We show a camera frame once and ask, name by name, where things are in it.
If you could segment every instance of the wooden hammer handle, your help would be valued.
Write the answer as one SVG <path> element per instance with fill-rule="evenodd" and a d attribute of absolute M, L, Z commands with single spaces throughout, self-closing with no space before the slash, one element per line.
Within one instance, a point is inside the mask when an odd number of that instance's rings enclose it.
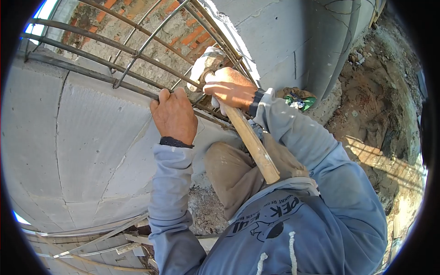
<path fill-rule="evenodd" d="M 205 80 L 207 78 L 212 77 L 211 73 L 207 73 L 205 75 Z M 243 116 L 243 113 L 238 108 L 230 107 L 226 104 L 222 104 L 222 108 L 226 112 L 226 115 L 231 120 L 234 125 L 237 133 L 243 140 L 243 143 L 246 145 L 246 148 L 249 150 L 249 153 L 253 157 L 255 163 L 263 174 L 264 179 L 267 184 L 272 184 L 279 180 L 279 171 L 273 163 L 271 157 L 269 156 L 266 148 L 261 143 L 260 139 L 253 131 L 249 122 Z"/>

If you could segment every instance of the khaki pants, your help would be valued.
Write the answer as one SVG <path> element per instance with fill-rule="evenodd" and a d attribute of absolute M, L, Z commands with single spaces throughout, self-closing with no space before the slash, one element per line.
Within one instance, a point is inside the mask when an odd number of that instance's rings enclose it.
<path fill-rule="evenodd" d="M 297 176 L 308 177 L 307 169 L 269 133 L 263 133 L 263 143 L 280 171 L 280 181 Z M 230 220 L 250 197 L 268 186 L 250 156 L 225 142 L 211 145 L 204 162 L 206 175 L 223 204 L 226 220 Z"/>

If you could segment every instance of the hand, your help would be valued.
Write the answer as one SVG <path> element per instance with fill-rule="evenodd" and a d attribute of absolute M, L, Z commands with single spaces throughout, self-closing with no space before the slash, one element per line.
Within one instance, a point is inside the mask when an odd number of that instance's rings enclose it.
<path fill-rule="evenodd" d="M 198 120 L 182 87 L 176 88 L 172 94 L 162 89 L 159 102 L 153 99 L 150 109 L 161 136 L 170 136 L 187 145 L 193 143 Z"/>
<path fill-rule="evenodd" d="M 257 87 L 249 79 L 230 67 L 224 67 L 208 75 L 203 92 L 234 108 L 249 111 Z"/>

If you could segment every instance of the sleeve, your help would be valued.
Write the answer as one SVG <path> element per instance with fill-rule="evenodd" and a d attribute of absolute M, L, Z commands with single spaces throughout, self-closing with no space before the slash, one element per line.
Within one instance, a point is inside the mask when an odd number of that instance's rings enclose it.
<path fill-rule="evenodd" d="M 350 161 L 342 143 L 316 121 L 270 94 L 259 102 L 254 121 L 285 145 L 317 182 L 341 231 L 347 232 L 343 235 L 347 264 L 368 262 L 377 267 L 387 244 L 385 213 L 364 170 Z"/>
<path fill-rule="evenodd" d="M 194 151 L 156 144 L 153 148 L 158 169 L 148 206 L 154 258 L 161 275 L 194 274 L 206 253 L 189 230 L 188 211 Z"/>

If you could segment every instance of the black wristband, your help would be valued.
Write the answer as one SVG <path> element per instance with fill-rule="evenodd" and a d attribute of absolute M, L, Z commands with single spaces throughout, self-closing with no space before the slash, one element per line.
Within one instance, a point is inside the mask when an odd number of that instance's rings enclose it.
<path fill-rule="evenodd" d="M 249 105 L 249 114 L 251 116 L 255 117 L 257 115 L 258 104 L 263 98 L 265 92 L 266 91 L 263 90 L 262 88 L 258 88 L 258 90 L 255 92 L 255 97 L 253 98 L 253 102 Z"/>
<path fill-rule="evenodd" d="M 190 148 L 190 149 L 194 148 L 194 145 L 185 144 L 180 140 L 174 139 L 170 136 L 161 137 L 161 141 L 159 142 L 159 144 L 173 146 L 173 147 L 181 147 L 181 148 Z"/>

